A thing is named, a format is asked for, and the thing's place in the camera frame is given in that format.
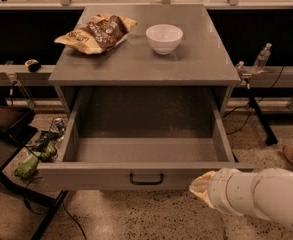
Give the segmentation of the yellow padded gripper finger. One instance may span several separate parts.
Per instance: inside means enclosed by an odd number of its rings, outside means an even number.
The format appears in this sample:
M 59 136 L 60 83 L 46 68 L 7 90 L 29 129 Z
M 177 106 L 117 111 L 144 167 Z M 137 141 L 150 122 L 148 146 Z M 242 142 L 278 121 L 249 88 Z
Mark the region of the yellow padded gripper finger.
M 210 208 L 213 208 L 213 204 L 208 196 L 208 186 L 215 174 L 215 171 L 209 171 L 194 179 L 189 186 L 189 191 L 205 202 Z

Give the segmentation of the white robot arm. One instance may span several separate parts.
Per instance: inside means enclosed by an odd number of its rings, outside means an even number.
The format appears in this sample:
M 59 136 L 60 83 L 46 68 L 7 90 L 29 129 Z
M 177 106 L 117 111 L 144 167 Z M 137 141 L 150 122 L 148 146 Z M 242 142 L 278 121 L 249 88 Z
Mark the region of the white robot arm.
M 293 172 L 223 168 L 194 179 L 189 190 L 221 213 L 249 215 L 293 229 Z

